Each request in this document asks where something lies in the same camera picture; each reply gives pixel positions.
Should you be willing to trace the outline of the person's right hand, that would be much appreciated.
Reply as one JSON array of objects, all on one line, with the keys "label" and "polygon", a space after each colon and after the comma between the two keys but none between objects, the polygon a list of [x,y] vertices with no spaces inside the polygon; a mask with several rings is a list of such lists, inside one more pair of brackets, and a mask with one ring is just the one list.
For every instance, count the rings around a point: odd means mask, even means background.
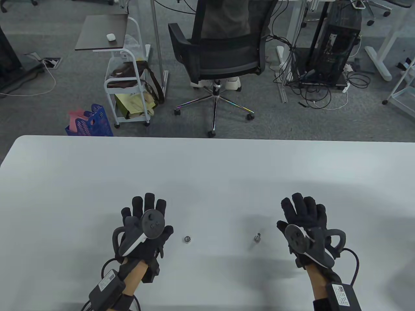
[{"label": "person's right hand", "polygon": [[[289,224],[294,224],[304,229],[314,227],[327,229],[326,207],[321,203],[316,203],[314,198],[310,196],[303,197],[301,193],[295,193],[292,195],[292,201],[287,197],[281,201],[281,208],[287,221],[277,221],[276,226],[284,237],[285,230]],[[332,271],[332,269],[319,265],[307,255],[296,253],[290,246],[289,252],[296,256],[295,263],[298,268],[305,269],[306,266],[316,265],[320,271]]]}]

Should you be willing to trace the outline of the person's left hand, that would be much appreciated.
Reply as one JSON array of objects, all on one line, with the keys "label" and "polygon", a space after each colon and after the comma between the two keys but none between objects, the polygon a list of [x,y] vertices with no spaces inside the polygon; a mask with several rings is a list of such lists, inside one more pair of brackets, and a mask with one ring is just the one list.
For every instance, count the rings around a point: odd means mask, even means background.
[{"label": "person's left hand", "polygon": [[123,226],[113,234],[115,257],[120,263],[126,258],[150,266],[164,257],[164,245],[174,233],[171,225],[165,225],[166,207],[166,200],[155,200],[153,193],[146,193],[144,198],[132,199],[131,209],[121,210]]}]

